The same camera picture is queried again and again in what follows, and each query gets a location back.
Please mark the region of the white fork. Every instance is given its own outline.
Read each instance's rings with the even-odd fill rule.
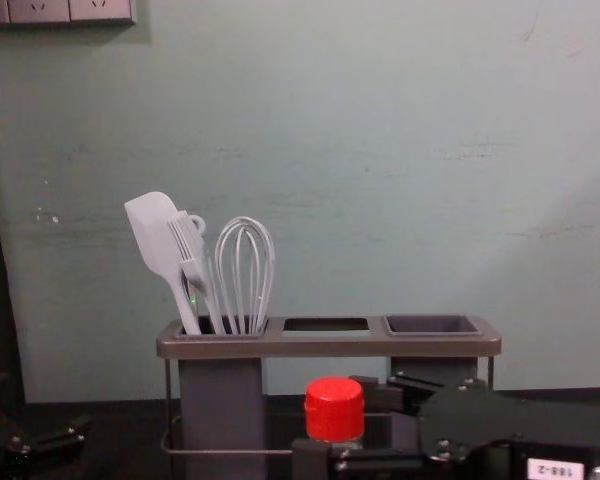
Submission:
[[[207,271],[207,262],[202,250],[200,232],[185,211],[169,220],[169,226],[180,247],[180,267],[186,279],[201,293],[209,310],[213,330],[217,335],[226,334],[219,309],[215,303],[213,284]]]

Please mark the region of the bottle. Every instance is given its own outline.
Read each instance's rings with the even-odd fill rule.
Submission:
[[[307,387],[304,401],[307,434],[336,447],[362,448],[364,398],[362,387],[346,377],[324,377]]]

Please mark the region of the utensil holder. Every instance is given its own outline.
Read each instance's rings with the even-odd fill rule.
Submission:
[[[167,373],[164,450],[186,457],[188,480],[266,480],[266,456],[290,451],[266,450],[264,358],[387,357],[389,375],[447,384],[476,377],[478,359],[487,357],[492,386],[501,344],[486,320],[464,315],[270,317],[260,335],[222,336],[185,335],[174,321],[157,340]],[[184,451],[173,449],[172,360],[178,361]]]

